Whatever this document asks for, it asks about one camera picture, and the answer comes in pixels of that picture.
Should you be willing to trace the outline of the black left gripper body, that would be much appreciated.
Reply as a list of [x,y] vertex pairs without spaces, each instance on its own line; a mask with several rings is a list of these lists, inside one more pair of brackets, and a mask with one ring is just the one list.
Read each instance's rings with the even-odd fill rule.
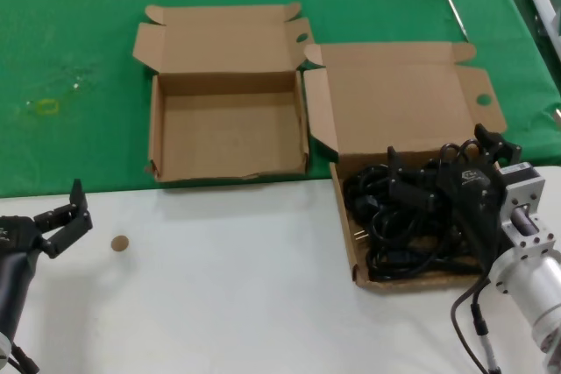
[[1,334],[13,340],[39,258],[40,232],[33,219],[1,218]]

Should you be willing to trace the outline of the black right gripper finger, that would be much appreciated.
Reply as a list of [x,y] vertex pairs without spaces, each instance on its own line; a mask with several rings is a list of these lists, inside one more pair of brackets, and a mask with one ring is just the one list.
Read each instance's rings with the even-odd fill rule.
[[435,192],[437,166],[433,159],[420,169],[407,169],[400,154],[389,146],[387,148],[388,195],[401,204],[420,209],[423,212],[436,212],[438,197]]
[[482,148],[480,161],[488,165],[499,163],[511,166],[520,163],[522,148],[508,142],[499,132],[488,131],[482,123],[477,123],[474,136]]

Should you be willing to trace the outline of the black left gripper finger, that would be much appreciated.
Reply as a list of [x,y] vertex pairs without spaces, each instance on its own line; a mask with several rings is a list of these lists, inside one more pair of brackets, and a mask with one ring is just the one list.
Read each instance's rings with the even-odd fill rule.
[[68,205],[36,215],[33,220],[40,232],[38,248],[51,259],[81,239],[93,228],[81,180],[74,180]]

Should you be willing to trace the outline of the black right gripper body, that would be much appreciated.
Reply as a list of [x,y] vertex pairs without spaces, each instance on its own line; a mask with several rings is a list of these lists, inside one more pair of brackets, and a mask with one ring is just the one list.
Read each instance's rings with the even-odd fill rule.
[[437,188],[451,209],[452,221],[485,272],[506,242],[501,228],[504,185],[496,163],[492,155],[442,160],[437,175]]

